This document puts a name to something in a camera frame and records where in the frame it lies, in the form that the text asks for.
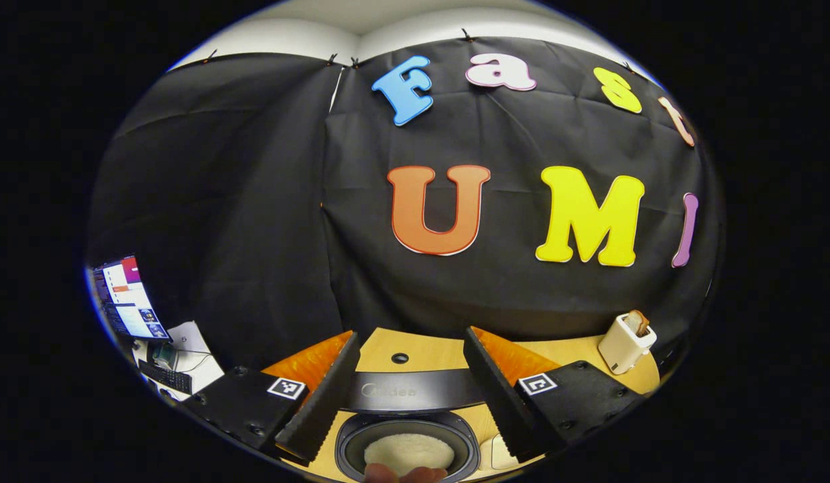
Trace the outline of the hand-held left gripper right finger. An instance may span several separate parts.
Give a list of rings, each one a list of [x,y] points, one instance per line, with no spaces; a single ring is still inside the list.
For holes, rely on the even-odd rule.
[[[588,361],[554,364],[477,327],[467,328],[463,353],[519,462],[577,445],[645,401]]]

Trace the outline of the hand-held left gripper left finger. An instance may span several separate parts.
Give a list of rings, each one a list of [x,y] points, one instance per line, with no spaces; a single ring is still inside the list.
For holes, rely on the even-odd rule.
[[[330,337],[266,371],[237,366],[183,401],[214,429],[273,458],[316,459],[359,363],[359,336]]]

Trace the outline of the black silver rice cooker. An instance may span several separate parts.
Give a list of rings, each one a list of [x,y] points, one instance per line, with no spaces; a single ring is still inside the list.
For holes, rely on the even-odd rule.
[[[335,461],[351,479],[363,477],[364,451],[380,437],[415,432],[447,443],[455,456],[442,483],[467,479],[481,462],[471,425],[456,413],[484,409],[468,369],[354,373],[341,410],[353,414],[337,433]]]

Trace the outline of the white rice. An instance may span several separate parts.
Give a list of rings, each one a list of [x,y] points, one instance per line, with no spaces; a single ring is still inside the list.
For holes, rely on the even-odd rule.
[[[364,449],[366,464],[381,464],[397,476],[425,467],[446,470],[455,459],[455,452],[439,438],[418,433],[401,433],[379,438]]]

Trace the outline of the clear plastic box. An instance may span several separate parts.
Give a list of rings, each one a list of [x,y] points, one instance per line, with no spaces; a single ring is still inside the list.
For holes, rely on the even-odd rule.
[[[520,465],[520,461],[510,455],[507,444],[500,434],[495,434],[481,446],[481,467],[483,470],[510,470]]]

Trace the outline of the white desk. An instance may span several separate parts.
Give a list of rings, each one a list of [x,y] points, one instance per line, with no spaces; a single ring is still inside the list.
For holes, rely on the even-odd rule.
[[[169,328],[171,345],[177,354],[175,371],[185,374],[191,379],[191,391],[182,392],[179,389],[164,385],[151,377],[142,375],[148,386],[154,388],[161,396],[167,395],[175,400],[182,401],[191,397],[210,383],[224,375],[218,361],[212,355],[204,337],[194,321],[186,321],[179,326]]]

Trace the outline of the white toaster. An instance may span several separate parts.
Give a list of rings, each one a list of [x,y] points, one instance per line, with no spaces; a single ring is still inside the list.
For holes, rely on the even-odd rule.
[[[614,375],[623,375],[633,369],[642,356],[649,354],[650,348],[657,340],[657,334],[651,326],[646,336],[636,337],[624,324],[627,314],[616,317],[598,345],[600,355]]]

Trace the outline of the black keyboard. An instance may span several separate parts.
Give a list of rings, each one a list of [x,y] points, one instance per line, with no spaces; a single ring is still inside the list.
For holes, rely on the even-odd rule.
[[[192,378],[188,374],[164,369],[155,364],[151,364],[145,360],[138,360],[138,367],[142,375],[147,376],[152,381],[158,382],[168,388],[172,388],[177,392],[184,392],[185,394],[192,394]]]

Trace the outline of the black backdrop cloth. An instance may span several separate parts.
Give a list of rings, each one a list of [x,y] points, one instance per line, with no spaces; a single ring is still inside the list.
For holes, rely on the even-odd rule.
[[[660,86],[481,37],[171,70],[103,156],[87,241],[88,266],[136,256],[160,320],[226,365],[379,327],[586,337],[632,309],[663,351],[706,318],[725,207]]]

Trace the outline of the computer monitor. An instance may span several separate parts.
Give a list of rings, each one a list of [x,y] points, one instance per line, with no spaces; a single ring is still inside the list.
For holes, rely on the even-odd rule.
[[[135,256],[95,267],[93,286],[112,330],[133,339],[171,341],[148,299]]]

